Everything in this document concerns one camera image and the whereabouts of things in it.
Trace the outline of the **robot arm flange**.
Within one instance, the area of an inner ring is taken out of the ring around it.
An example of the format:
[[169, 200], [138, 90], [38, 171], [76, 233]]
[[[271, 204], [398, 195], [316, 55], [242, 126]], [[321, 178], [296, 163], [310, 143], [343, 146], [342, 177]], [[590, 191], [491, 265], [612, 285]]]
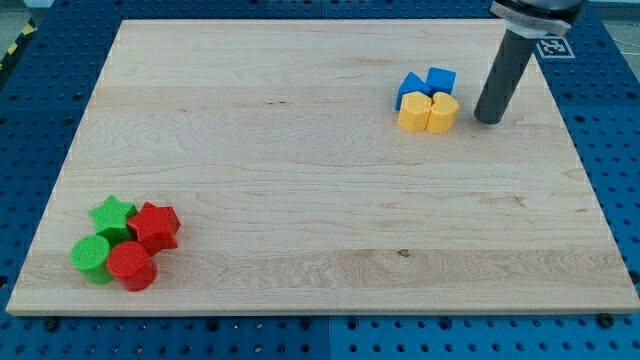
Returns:
[[521, 37], [536, 39], [548, 34], [564, 37], [586, 4], [587, 0], [493, 0], [489, 11]]

